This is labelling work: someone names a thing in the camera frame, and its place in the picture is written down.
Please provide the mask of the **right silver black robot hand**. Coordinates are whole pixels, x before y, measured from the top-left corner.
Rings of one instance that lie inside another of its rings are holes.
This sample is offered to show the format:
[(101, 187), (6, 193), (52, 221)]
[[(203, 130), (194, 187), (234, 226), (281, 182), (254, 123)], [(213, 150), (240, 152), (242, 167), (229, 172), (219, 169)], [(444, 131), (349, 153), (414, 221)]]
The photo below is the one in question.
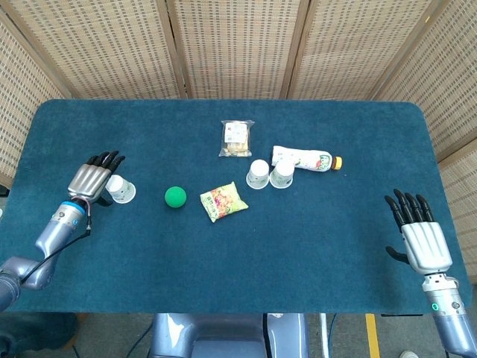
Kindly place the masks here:
[(386, 195), (385, 201), (406, 249), (405, 253), (400, 253), (388, 245), (385, 247), (388, 255), (424, 276), (447, 272), (452, 266), (452, 257), (426, 198), (395, 189), (394, 196)]

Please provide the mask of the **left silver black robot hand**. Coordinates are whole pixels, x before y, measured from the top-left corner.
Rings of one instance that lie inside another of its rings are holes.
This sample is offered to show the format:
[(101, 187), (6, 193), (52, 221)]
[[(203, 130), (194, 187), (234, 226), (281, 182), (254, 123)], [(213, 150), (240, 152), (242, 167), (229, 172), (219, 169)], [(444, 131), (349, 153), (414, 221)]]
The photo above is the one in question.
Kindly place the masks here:
[(68, 186), (68, 194), (72, 201), (97, 203), (108, 207), (112, 201), (102, 197), (105, 186), (125, 156), (118, 156), (118, 151), (105, 151), (90, 157), (76, 172)]

